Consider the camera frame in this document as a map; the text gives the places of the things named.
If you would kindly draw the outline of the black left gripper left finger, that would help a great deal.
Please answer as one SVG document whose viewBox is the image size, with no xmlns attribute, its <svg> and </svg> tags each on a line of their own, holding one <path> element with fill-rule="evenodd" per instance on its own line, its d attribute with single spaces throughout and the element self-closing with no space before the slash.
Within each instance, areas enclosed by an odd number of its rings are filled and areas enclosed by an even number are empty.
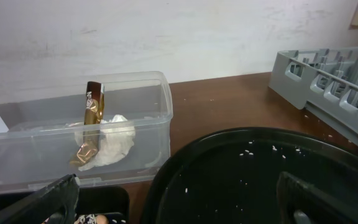
<svg viewBox="0 0 358 224">
<path fill-rule="evenodd" d="M 0 194 L 0 223 L 74 223 L 79 192 L 70 174 L 38 191 Z"/>
</svg>

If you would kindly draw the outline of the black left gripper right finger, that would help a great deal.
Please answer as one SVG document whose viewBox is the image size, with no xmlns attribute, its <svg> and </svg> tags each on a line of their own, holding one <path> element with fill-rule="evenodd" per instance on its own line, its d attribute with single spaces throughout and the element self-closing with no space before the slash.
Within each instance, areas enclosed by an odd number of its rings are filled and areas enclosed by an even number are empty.
<svg viewBox="0 0 358 224">
<path fill-rule="evenodd" d="M 356 209 L 288 172 L 280 173 L 276 192 L 282 223 L 296 223 L 296 212 L 309 222 L 358 223 Z"/>
</svg>

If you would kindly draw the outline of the food scraps peanuts and rice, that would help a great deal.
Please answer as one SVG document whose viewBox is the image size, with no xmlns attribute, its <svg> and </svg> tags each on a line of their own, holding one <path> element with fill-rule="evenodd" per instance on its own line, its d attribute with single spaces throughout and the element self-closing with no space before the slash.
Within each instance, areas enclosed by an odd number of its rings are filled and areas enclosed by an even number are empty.
<svg viewBox="0 0 358 224">
<path fill-rule="evenodd" d="M 120 213 L 77 215 L 74 224 L 128 224 Z"/>
</svg>

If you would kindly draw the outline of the white tissue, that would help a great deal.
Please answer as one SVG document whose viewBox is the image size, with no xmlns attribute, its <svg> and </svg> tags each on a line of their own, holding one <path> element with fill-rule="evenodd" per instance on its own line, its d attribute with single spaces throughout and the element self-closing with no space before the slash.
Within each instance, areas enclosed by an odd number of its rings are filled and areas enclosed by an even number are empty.
<svg viewBox="0 0 358 224">
<path fill-rule="evenodd" d="M 79 171 L 94 167 L 108 166 L 125 158 L 134 145 L 135 127 L 112 128 L 100 130 L 100 148 L 89 163 L 79 166 Z"/>
</svg>

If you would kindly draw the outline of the brown coffee sachet wrapper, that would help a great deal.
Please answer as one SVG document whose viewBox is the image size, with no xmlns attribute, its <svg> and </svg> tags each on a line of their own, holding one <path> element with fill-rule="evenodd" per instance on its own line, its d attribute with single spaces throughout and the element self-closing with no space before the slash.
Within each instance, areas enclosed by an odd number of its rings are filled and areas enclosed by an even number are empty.
<svg viewBox="0 0 358 224">
<path fill-rule="evenodd" d="M 104 115 L 104 85 L 88 82 L 86 87 L 86 109 L 84 125 L 100 124 Z M 70 159 L 70 164 L 81 167 L 89 163 L 99 151 L 100 130 L 83 132 L 83 143 Z"/>
</svg>

